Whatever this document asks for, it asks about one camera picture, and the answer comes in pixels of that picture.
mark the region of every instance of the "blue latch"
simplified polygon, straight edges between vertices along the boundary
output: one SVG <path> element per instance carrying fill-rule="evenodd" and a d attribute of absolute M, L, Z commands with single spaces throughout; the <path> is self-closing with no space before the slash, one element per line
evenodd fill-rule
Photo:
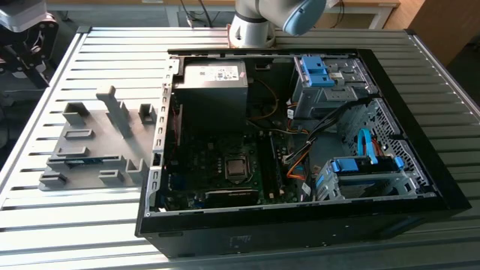
<path fill-rule="evenodd" d="M 341 170 L 343 172 L 358 172 L 359 166 L 355 159 L 338 159 Z"/>
<path fill-rule="evenodd" d="M 322 182 L 325 180 L 325 176 L 321 176 L 321 178 L 317 180 L 315 187 L 319 188 Z"/>
<path fill-rule="evenodd" d="M 339 163 L 337 163 L 335 161 L 333 162 L 333 168 L 337 173 L 341 171 Z"/>
<path fill-rule="evenodd" d="M 359 131 L 359 139 L 358 139 L 358 153 L 359 156 L 363 156 L 363 140 L 366 139 L 366 148 L 367 148 L 367 153 L 366 155 L 370 157 L 373 164 L 378 164 L 379 160 L 377 159 L 375 156 L 375 150 L 374 150 L 374 143 L 373 143 L 373 136 L 370 134 L 370 130 L 363 128 Z"/>
<path fill-rule="evenodd" d="M 399 169 L 403 170 L 405 167 L 406 167 L 406 163 L 405 163 L 405 160 L 402 159 L 402 157 L 401 157 L 401 156 L 397 156 L 394 160 L 395 160 L 395 163 L 397 163 L 398 166 L 399 166 Z"/>
<path fill-rule="evenodd" d="M 309 85 L 313 87 L 333 87 L 335 81 L 329 76 L 327 66 L 321 56 L 303 56 L 303 70 L 309 77 Z"/>

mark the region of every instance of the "slotted aluminum surface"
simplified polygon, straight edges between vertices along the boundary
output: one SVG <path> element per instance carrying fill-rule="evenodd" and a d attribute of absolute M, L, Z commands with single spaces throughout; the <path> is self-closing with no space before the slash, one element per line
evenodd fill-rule
<path fill-rule="evenodd" d="M 62 110 L 95 100 L 102 84 L 129 108 L 159 97 L 169 48 L 227 48 L 226 29 L 94 28 L 78 34 L 15 146 L 0 181 L 0 266 L 6 269 L 478 269 L 480 125 L 478 107 L 415 36 L 403 31 L 278 32 L 282 48 L 375 51 L 474 208 L 373 243 L 169 261 L 134 236 L 139 188 L 42 192 L 39 177 L 63 129 Z"/>

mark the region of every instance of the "motherboard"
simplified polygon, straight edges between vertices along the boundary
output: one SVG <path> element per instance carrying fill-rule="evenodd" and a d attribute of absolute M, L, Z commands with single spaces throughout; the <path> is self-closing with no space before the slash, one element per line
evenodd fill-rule
<path fill-rule="evenodd" d="M 298 201 L 295 183 L 283 177 L 287 136 L 246 132 L 185 138 L 170 165 L 170 210 Z M 262 162 L 266 154 L 274 162 Z"/>

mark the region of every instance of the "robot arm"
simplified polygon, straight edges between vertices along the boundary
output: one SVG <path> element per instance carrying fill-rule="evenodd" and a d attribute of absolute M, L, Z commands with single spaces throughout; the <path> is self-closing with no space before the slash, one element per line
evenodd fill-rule
<path fill-rule="evenodd" d="M 327 0 L 238 0 L 231 44 L 239 48 L 271 47 L 273 24 L 291 35 L 303 35 L 319 20 L 326 5 Z"/>
<path fill-rule="evenodd" d="M 275 29 L 305 34 L 326 10 L 327 0 L 238 0 L 230 42 L 239 48 L 271 47 Z M 0 0 L 0 24 L 23 32 L 47 17 L 46 0 Z"/>
<path fill-rule="evenodd" d="M 13 32 L 26 31 L 46 18 L 46 0 L 0 0 L 0 25 Z"/>

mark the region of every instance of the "wooden cabinet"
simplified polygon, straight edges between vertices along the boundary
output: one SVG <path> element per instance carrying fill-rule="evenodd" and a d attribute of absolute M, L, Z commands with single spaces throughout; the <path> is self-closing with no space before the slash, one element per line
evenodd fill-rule
<path fill-rule="evenodd" d="M 480 0 L 401 0 L 385 29 L 413 29 L 445 65 L 480 32 Z"/>

